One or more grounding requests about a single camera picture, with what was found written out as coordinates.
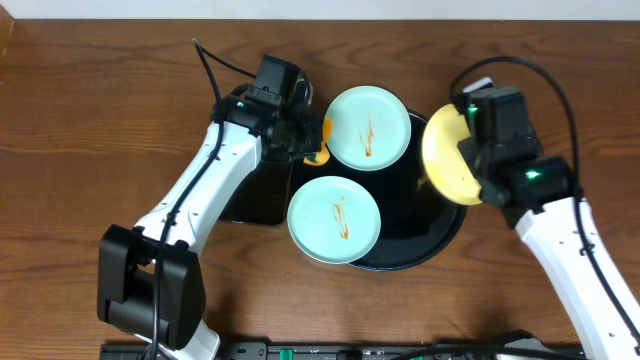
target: plate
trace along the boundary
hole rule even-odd
[[[333,100],[327,110],[333,131],[327,141],[343,164],[363,171],[386,168],[407,149],[409,114],[400,99],[385,89],[359,86]]]
[[[324,176],[304,184],[287,212],[289,232],[312,258],[344,264],[364,256],[380,234],[380,211],[356,182]]]

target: wire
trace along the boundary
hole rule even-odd
[[[576,225],[578,227],[578,233],[580,234],[580,240],[583,246],[583,249],[581,250],[581,252],[584,251],[584,253],[586,253],[587,257],[589,258],[589,262],[591,263],[591,266],[593,267],[593,271],[596,273],[596,276],[598,277],[600,284],[602,284],[604,291],[607,293],[607,296],[613,303],[613,306],[618,311],[618,314],[620,314],[620,317],[624,321],[627,328],[629,328],[631,335],[636,341],[636,344],[637,344],[635,348],[636,353],[640,354],[640,332],[638,332],[638,329],[636,328],[635,324],[633,323],[633,321],[631,320],[627,312],[622,307],[622,304],[620,304],[620,301],[614,294],[613,290],[611,289],[611,286],[609,285],[609,283],[607,282],[607,279],[602,273],[602,270],[600,269],[600,266],[598,265],[598,262],[596,261],[596,258],[593,255],[594,245],[589,242],[589,240],[587,239],[587,234],[584,231],[584,225],[582,223],[582,215],[580,213],[580,202],[582,201],[583,194],[582,194],[582,187],[580,185],[580,155],[578,151],[578,130],[576,127],[576,120],[573,115],[573,110],[571,109],[571,104],[569,103],[569,98],[567,97],[566,93],[562,89],[562,86],[560,86],[560,84],[553,78],[553,76],[551,76],[551,73],[549,73],[545,68],[543,68],[542,66],[536,64],[531,60],[521,58],[521,57],[515,57],[515,56],[497,56],[497,57],[492,57],[492,58],[479,61],[471,65],[462,73],[460,73],[460,75],[458,75],[451,83],[451,87],[449,88],[449,98],[453,102],[456,96],[456,90],[455,90],[456,86],[458,85],[458,83],[463,77],[465,77],[470,72],[472,72],[473,70],[481,66],[491,64],[491,63],[498,63],[498,62],[520,64],[535,71],[540,76],[542,76],[547,81],[547,83],[549,83],[549,85],[551,85],[556,95],[560,99],[560,102],[562,103],[565,115],[569,123],[569,131],[571,133],[571,149],[572,149],[573,172],[574,172],[573,213],[574,213]]]
[[[195,45],[196,51],[198,52],[198,56],[202,61],[202,65],[204,66],[204,69],[207,71],[207,75],[209,76],[209,81],[211,81],[211,86],[213,87],[213,93],[216,95],[216,103],[219,103],[222,100],[222,98],[220,97],[220,89],[218,88],[218,83],[216,83],[216,79],[213,77],[213,72],[211,72],[211,67],[209,67],[209,63],[207,62],[207,59],[204,58],[204,54],[203,54],[204,50],[202,49],[202,46],[198,44],[198,40],[196,39],[192,39],[192,40],[193,40],[193,45]]]
[[[205,48],[203,48],[203,47],[201,47],[201,49],[202,49],[202,52],[204,52],[205,54],[207,54],[207,56],[209,56],[209,57],[210,57],[210,58],[212,58],[213,60],[215,60],[215,61],[219,62],[220,64],[222,64],[222,65],[224,65],[224,66],[228,67],[229,69],[231,69],[231,70],[233,70],[233,71],[237,71],[237,72],[239,72],[240,74],[242,74],[242,75],[246,75],[246,76],[248,76],[248,77],[250,77],[250,78],[254,78],[254,79],[256,78],[256,74],[252,74],[252,73],[250,73],[250,72],[248,72],[248,71],[246,71],[246,70],[242,70],[242,69],[240,69],[240,68],[239,68],[239,67],[237,67],[237,66],[234,66],[234,65],[229,64],[228,62],[226,62],[226,61],[222,60],[221,58],[217,57],[216,55],[213,55],[212,53],[210,53],[207,49],[205,49]]]
[[[195,44],[196,50],[198,51],[198,55],[200,56],[200,60],[202,60],[202,64],[204,65],[207,75],[209,75],[209,80],[211,80],[211,86],[213,86],[213,91],[216,95],[216,102],[219,103],[220,100],[220,90],[218,89],[218,85],[216,84],[216,80],[213,77],[213,73],[211,72],[211,68],[207,63],[207,60],[202,55],[202,48],[198,44],[196,39],[193,39],[193,43]],[[164,252],[165,252],[165,244],[167,242],[167,238],[169,237],[169,231],[171,230],[171,226],[173,225],[176,215],[180,211],[180,206],[187,198],[191,190],[195,187],[196,183],[202,175],[207,171],[211,163],[218,157],[218,152],[220,151],[220,147],[222,146],[222,137],[224,133],[224,121],[220,121],[218,123],[218,137],[216,139],[216,145],[213,150],[209,153],[209,157],[204,162],[200,170],[193,176],[191,181],[187,184],[185,189],[182,191],[176,202],[174,203],[171,211],[167,213],[166,221],[164,226],[162,227],[162,233],[160,234],[160,240],[158,243],[158,254],[156,256],[156,267],[155,267],[155,283],[153,287],[153,338],[151,339],[151,349],[150,349],[150,359],[155,360],[158,356],[158,348],[159,348],[159,333],[160,333],[160,280],[162,278],[162,271],[164,268]]]
[[[549,352],[549,351],[502,347],[502,346],[487,346],[487,345],[439,346],[437,348],[432,347],[429,349],[412,351],[404,355],[396,356],[391,360],[412,360],[421,356],[460,354],[460,353],[474,353],[474,354],[484,354],[484,355],[513,355],[513,356],[536,358],[541,360],[584,360],[584,358],[582,357],[563,355],[563,354],[558,354],[558,353]]]

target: wood grain surface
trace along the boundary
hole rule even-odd
[[[640,295],[640,24],[597,22],[19,21],[0,68],[0,357],[96,358],[134,340],[96,316],[98,242],[131,226],[200,146],[213,94],[193,49],[255,71],[263,54],[309,74],[317,109],[363,84],[433,114],[485,57],[539,61],[578,118],[583,183],[608,249]],[[245,80],[213,65],[223,91]],[[567,155],[562,109],[514,65],[547,153]],[[219,223],[202,258],[205,320],[278,342],[487,340],[523,328],[577,341],[529,250],[489,206],[427,263],[372,273],[318,263],[286,224]]]

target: sauce stain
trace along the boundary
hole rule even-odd
[[[349,227],[347,226],[347,220],[344,216],[344,208],[342,204],[333,204],[333,218],[336,220],[338,227],[340,228],[340,237],[349,240]]]
[[[367,141],[364,141],[364,136],[362,136],[362,131],[360,132],[360,142],[362,142],[362,146],[364,147],[364,154],[367,156],[373,155],[373,126],[371,125],[371,114],[369,114],[369,135],[367,136]]]

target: black tray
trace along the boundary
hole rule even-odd
[[[292,185],[322,176],[342,176],[362,185],[378,204],[382,227],[378,241],[351,265],[375,271],[406,269],[440,252],[460,229],[466,206],[438,193],[422,164],[423,116],[409,112],[411,140],[398,161],[378,171],[352,169],[334,156],[323,166],[294,166]]]

